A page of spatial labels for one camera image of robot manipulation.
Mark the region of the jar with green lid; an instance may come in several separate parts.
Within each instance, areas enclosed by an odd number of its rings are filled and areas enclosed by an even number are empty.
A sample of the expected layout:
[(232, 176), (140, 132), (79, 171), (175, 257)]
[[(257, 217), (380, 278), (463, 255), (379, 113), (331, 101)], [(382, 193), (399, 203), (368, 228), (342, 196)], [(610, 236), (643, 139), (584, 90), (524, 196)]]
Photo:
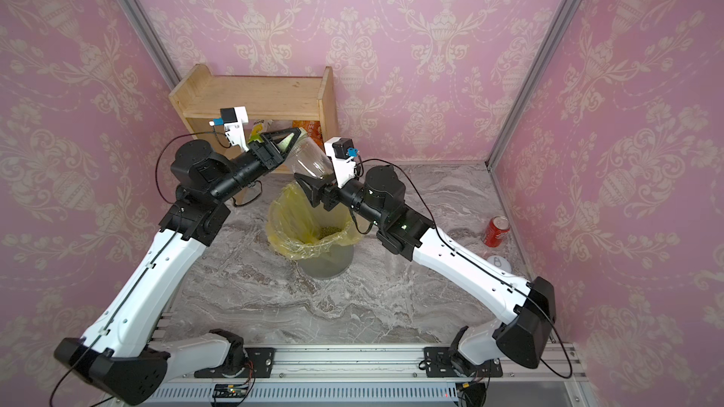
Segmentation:
[(299, 140), (284, 165), (292, 173), (301, 173), (314, 177), (323, 177), (334, 173), (329, 157), (324, 154), (322, 148), (316, 145), (316, 142), (309, 135)]

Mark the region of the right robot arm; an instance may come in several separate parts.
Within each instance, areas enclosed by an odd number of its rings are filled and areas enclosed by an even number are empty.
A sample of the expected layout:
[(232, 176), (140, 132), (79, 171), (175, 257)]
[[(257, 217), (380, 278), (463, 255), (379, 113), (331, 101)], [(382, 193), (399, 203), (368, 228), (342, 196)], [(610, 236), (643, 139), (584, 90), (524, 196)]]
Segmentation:
[(297, 173), (294, 178), (313, 207), (332, 210), (343, 205), (375, 227), (386, 250), (444, 276), (494, 314), (492, 321), (462, 329), (452, 343), (459, 371), (501, 357), (538, 368), (555, 324), (549, 281), (528, 281), (459, 245), (430, 215), (406, 203), (406, 186), (394, 167), (373, 167), (365, 180), (351, 179), (342, 187), (332, 174), (316, 178)]

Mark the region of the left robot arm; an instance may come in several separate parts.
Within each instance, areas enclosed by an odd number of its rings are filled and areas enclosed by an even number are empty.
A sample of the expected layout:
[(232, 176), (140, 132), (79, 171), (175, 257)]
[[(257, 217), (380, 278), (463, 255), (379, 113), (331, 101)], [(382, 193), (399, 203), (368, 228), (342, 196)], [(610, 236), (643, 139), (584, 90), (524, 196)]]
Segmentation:
[(158, 321), (192, 265), (230, 214), (227, 201), (272, 173), (301, 138), (299, 128), (263, 133), (234, 159), (204, 139), (184, 143), (171, 165), (179, 184), (148, 252), (110, 306), (81, 337), (66, 337), (54, 357), (86, 384), (140, 405), (165, 382), (200, 370), (235, 376), (248, 367), (244, 341), (213, 329), (154, 345)]

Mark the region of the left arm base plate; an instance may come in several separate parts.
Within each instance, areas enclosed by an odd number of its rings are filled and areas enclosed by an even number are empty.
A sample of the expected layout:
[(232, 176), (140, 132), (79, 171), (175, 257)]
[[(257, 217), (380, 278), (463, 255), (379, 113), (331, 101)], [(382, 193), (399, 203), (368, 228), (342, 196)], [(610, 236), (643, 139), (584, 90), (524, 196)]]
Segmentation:
[(238, 367), (213, 367), (193, 373), (196, 379), (241, 378), (269, 379), (275, 365), (276, 348), (251, 347), (245, 350), (245, 360)]

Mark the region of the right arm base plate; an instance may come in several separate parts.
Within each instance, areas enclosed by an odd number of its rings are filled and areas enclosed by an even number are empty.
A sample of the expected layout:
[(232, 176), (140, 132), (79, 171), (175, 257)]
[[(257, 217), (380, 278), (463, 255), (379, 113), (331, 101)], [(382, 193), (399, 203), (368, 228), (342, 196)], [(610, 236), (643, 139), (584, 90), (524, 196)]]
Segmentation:
[(499, 360), (488, 360), (481, 365), (474, 366), (457, 352), (452, 352), (445, 347), (425, 347), (418, 369), (424, 371), (428, 378), (487, 379), (488, 377), (501, 378), (503, 376)]

